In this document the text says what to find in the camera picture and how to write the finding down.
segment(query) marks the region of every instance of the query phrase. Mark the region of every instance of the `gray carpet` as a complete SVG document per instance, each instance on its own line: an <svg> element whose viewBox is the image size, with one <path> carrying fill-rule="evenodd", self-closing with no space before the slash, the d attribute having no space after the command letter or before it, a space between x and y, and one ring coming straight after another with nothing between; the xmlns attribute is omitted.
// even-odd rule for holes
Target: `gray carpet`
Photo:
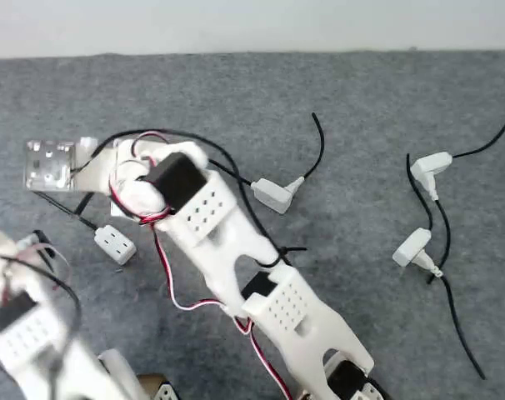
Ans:
<svg viewBox="0 0 505 400"><path fill-rule="evenodd" d="M147 230L113 221L139 249L115 273L89 229L25 192L22 146L29 138L182 128L224 144L247 177L287 184L318 152L311 111L327 135L324 160L285 216L254 203L269 232L309 248L291 259L373 355L373 376L394 398L505 398L505 136L437 178L453 233L446 271L486 382L460 346L441 283L428 287L415 267L401 275L391 259L427 223L405 177L406 152L460 153L493 136L505 121L505 52L0 61L0 225L14 238L41 228L72 261L82 335L96 353L116 347L137 372L166 373L183 399L282 398L220 311L173 309ZM80 197L57 196L70 206ZM434 213L427 252L438 260L445 237ZM108 223L108 202L96 198L84 215ZM197 270L165 245L180 299L206 295ZM242 280L251 268L239 263ZM295 388L273 347L260 342ZM1 372L0 398L22 398Z"/></svg>

